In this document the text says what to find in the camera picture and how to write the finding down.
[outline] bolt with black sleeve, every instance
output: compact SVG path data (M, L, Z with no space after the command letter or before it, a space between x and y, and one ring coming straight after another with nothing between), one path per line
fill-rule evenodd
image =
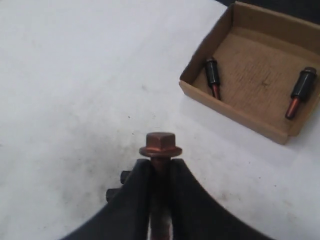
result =
M305 67L300 72L300 77L291 93L291 103L285 113L286 119L291 120L296 116L300 103L307 100L316 78L317 70L313 67Z
M221 100L220 98L220 77L218 72L218 62L213 57L207 58L204 65L206 80L209 88L212 90L213 96Z

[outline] copper pin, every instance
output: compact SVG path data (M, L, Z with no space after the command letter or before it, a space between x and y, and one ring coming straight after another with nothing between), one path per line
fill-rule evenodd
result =
M296 116L296 112L299 108L300 105L300 99L298 97L294 97L288 107L288 110L285 113L285 118L286 119L293 119Z
M213 84L212 85L212 93L213 93L213 96L218 99L218 100L221 100L220 98L220 88L219 88L219 85L217 84Z

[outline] stain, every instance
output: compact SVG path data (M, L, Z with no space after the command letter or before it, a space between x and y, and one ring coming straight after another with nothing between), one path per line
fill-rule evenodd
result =
M291 212L288 212L288 213L286 214L286 218L288 219L288 221L289 221L290 223L295 223L296 220L298 219L297 216L294 215L294 214L291 213Z
M266 82L266 81L262 81L261 85L264 86L264 87L268 87L268 86L270 86L270 83Z
M291 202L287 201L287 200L283 200L282 202L283 202L284 205L286 205L286 206L288 206L290 208L293 206L293 204Z
M225 192L223 192L220 196L218 196L217 198L216 198L216 200L218 201L218 202L227 202L228 201L228 194L227 193L225 193Z
M144 91L144 92L148 92L148 88L146 85L142 84L141 85L141 89Z

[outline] open cardboard box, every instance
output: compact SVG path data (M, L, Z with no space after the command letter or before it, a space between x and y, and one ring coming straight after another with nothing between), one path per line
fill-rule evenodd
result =
M221 101L212 97L204 62L218 62ZM236 2L202 41L180 76L183 92L228 118L285 144L297 136L320 99L319 77L293 120L285 113L300 71L320 72L320 26Z

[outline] cardboard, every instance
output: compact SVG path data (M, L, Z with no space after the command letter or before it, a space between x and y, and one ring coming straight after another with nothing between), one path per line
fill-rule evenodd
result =
M205 60L218 61L221 101L212 97ZM180 76L183 92L196 101L279 143L297 136L320 99L319 77L296 117L285 113L300 71L320 74L320 26L236 2L202 41Z

